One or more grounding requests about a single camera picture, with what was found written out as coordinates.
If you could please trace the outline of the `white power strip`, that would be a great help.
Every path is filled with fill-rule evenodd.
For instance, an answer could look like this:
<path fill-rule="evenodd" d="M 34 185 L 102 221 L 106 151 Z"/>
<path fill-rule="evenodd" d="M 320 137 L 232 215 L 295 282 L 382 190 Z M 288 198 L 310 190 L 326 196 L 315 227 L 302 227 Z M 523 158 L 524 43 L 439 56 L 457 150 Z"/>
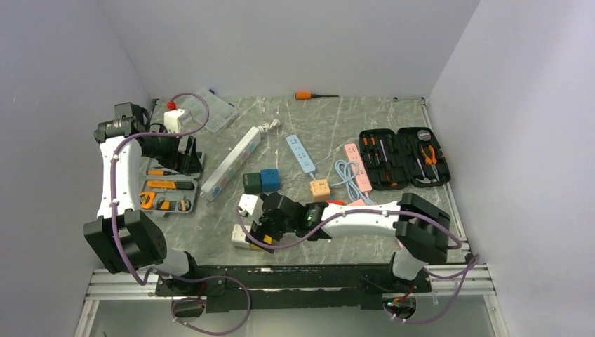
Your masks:
<path fill-rule="evenodd" d="M 207 201 L 214 201 L 260 144 L 262 135 L 269 133 L 280 125 L 279 119 L 273 119 L 269 123 L 252 126 L 208 179 L 203 182 L 200 195 Z"/>

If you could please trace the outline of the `yellow cube socket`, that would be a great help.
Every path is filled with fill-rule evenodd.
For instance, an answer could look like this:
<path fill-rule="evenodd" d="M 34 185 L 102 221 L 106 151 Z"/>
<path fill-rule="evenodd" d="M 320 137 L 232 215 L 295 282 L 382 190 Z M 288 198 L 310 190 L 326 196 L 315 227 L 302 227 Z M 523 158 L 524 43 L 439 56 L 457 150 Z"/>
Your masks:
<path fill-rule="evenodd" d="M 270 236 L 268 236 L 268 235 L 265 235 L 265 236 L 262 238 L 261 242 L 262 242 L 263 244 L 266 244 L 266 245 L 269 245 L 269 246 L 273 246 L 273 245 L 274 245 L 274 241 L 273 241 L 273 239 L 272 239 Z M 252 243 L 250 243 L 250 248 L 251 248 L 251 249 L 257 249 L 257 250 L 261 250 L 261 251 L 266 251 L 267 253 L 274 253 L 274 249 L 270 249 L 270 248 L 263 248 L 263 247 L 261 247 L 261 246 L 258 246 L 258 245 L 256 245 L 256 244 L 254 244 L 253 242 L 252 242 Z"/>

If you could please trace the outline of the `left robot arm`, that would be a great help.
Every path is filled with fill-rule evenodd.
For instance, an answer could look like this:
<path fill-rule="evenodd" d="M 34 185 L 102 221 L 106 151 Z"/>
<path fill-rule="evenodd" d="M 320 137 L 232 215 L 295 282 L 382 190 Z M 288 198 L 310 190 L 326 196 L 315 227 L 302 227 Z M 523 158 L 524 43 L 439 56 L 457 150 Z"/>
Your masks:
<path fill-rule="evenodd" d="M 145 108 L 121 103 L 114 110 L 115 118 L 98 124 L 94 132 L 102 156 L 102 198 L 96 219 L 84 225 L 83 235 L 112 274 L 152 267 L 175 275 L 173 283 L 181 293 L 196 293 L 202 276 L 194 259 L 168 247 L 147 215 L 192 210 L 203 154 L 192 136 L 181 149 L 178 136 L 192 115 L 169 103 L 163 123 L 152 131 Z"/>

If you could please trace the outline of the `black tool case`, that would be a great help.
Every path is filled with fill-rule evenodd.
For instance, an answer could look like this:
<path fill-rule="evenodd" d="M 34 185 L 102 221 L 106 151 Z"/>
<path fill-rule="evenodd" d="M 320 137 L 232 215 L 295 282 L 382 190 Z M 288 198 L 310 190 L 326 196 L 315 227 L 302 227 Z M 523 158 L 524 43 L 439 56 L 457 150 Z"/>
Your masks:
<path fill-rule="evenodd" d="M 359 152 L 374 190 L 438 187 L 451 181 L 439 141 L 427 127 L 362 131 Z"/>

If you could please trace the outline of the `light blue power strip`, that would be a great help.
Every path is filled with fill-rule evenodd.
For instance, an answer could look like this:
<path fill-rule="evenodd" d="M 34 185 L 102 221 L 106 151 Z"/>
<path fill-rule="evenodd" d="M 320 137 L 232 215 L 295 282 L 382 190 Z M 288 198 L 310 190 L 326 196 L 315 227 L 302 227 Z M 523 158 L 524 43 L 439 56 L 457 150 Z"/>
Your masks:
<path fill-rule="evenodd" d="M 290 149 L 292 150 L 293 154 L 295 155 L 295 158 L 297 159 L 298 164 L 300 165 L 300 167 L 304 171 L 304 173 L 306 173 L 308 176 L 310 176 L 312 181 L 320 180 L 315 177 L 316 167 L 314 165 L 314 162 L 311 160 L 310 156 L 307 154 L 307 151 L 304 148 L 304 146 L 302 145 L 302 143 L 300 142 L 299 138 L 296 135 L 291 135 L 291 136 L 288 136 L 286 138 L 286 140 L 287 140 L 287 143 L 288 143 Z M 339 186 L 344 185 L 347 188 L 347 194 L 348 194 L 349 200 L 351 201 L 352 205 L 370 206 L 370 205 L 374 204 L 374 202 L 370 205 L 361 204 L 361 200 L 356 200 L 356 201 L 354 200 L 354 198 L 358 196 L 358 193 L 356 191 L 356 186 L 353 181 L 355 175 L 352 173 L 352 170 L 349 167 L 348 161 L 337 160 L 335 162 L 335 170 L 337 171 L 337 174 L 341 178 L 341 181 L 338 183 L 329 183 L 328 182 L 328 184 L 330 185 L 330 196 L 331 196 L 331 188 L 332 187 L 339 187 Z"/>

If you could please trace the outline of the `blue cube socket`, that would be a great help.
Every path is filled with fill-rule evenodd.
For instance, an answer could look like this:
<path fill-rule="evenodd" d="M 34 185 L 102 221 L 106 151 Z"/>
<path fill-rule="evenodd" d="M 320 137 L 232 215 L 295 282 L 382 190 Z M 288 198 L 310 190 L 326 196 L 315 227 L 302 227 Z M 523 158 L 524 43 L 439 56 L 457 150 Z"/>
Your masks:
<path fill-rule="evenodd" d="M 277 168 L 266 168 L 260 171 L 262 192 L 276 192 L 281 189 L 281 179 Z"/>

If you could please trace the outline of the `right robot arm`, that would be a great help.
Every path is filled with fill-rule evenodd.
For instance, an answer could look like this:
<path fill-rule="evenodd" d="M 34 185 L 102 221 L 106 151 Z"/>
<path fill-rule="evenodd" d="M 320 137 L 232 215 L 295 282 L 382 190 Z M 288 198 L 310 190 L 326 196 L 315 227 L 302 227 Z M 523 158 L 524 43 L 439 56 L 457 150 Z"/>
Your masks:
<path fill-rule="evenodd" d="M 302 205 L 277 192 L 244 194 L 236 208 L 241 224 L 247 225 L 248 242 L 273 252 L 277 247 L 265 237 L 280 240 L 295 234 L 298 242 L 346 236 L 391 237 L 400 247 L 391 259 L 387 283 L 404 291 L 427 265 L 448 259 L 450 216 L 413 193 L 401 201 L 364 206 L 342 206 L 326 201 Z"/>

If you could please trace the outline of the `white cube socket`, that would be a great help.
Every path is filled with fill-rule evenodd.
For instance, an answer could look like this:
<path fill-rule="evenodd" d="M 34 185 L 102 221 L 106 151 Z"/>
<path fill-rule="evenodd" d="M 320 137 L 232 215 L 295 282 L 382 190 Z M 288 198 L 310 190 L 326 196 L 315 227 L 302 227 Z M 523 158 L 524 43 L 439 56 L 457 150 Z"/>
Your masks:
<path fill-rule="evenodd" d="M 243 231 L 243 226 L 235 224 L 232 230 L 231 242 L 233 247 L 238 249 L 250 249 L 250 242 L 246 241 L 246 233 Z"/>

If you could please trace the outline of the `pink power strip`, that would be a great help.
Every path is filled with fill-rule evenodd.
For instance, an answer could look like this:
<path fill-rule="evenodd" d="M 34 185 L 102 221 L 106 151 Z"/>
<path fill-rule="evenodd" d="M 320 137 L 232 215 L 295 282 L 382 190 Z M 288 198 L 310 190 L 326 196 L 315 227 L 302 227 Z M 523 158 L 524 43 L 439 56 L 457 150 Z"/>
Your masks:
<path fill-rule="evenodd" d="M 346 158 L 349 162 L 349 167 L 352 173 L 355 175 L 353 181 L 356 186 L 358 196 L 354 200 L 361 200 L 361 204 L 370 205 L 373 202 L 370 198 L 372 186 L 368 174 L 366 173 L 366 167 L 362 160 L 362 156 L 359 153 L 359 149 L 355 143 L 348 143 L 344 146 Z"/>

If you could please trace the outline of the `grey tool tray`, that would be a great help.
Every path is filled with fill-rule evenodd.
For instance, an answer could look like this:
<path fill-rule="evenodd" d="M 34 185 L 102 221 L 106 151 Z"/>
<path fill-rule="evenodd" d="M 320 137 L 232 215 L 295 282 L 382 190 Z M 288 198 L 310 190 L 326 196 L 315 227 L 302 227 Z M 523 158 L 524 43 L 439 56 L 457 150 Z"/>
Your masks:
<path fill-rule="evenodd" d="M 156 159 L 145 159 L 140 171 L 140 208 L 158 217 L 190 214 L 196 209 L 202 173 L 181 174 Z"/>

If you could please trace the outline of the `dark green cube socket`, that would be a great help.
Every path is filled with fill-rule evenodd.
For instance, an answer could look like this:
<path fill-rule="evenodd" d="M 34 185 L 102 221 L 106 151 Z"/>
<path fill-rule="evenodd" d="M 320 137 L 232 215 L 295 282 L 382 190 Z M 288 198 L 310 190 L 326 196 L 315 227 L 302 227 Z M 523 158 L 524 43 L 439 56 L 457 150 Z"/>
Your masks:
<path fill-rule="evenodd" d="M 243 174 L 242 183 L 245 194 L 260 194 L 262 192 L 262 179 L 260 173 Z"/>

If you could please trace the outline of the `clear plastic organizer box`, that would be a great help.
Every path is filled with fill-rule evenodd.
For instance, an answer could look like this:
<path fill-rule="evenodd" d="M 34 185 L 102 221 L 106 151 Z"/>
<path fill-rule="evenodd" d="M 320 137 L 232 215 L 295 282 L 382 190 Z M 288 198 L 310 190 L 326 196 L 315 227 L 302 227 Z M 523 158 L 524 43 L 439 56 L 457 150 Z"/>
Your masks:
<path fill-rule="evenodd" d="M 236 118 L 237 108 L 216 95 L 213 89 L 201 88 L 196 94 L 201 96 L 209 107 L 209 118 L 205 126 L 207 131 L 217 133 Z"/>

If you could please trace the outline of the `red cube socket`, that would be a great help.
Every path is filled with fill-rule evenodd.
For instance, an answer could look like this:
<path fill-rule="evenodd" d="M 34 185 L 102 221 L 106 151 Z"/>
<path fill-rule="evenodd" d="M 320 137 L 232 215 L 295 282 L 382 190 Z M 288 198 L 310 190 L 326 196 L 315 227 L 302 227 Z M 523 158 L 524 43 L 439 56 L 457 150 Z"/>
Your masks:
<path fill-rule="evenodd" d="M 326 200 L 326 203 L 327 204 L 336 204 L 336 205 L 340 205 L 340 206 L 345 205 L 345 203 L 343 201 L 333 200 L 333 199 Z"/>

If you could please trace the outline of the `beige cube socket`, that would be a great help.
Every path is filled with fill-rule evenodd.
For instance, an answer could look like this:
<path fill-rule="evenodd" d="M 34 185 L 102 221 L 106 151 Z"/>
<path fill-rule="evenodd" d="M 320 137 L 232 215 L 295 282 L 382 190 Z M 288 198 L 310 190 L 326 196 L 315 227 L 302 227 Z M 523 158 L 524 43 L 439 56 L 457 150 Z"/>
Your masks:
<path fill-rule="evenodd" d="M 313 180 L 309 185 L 313 202 L 327 201 L 330 199 L 330 185 L 326 179 Z"/>

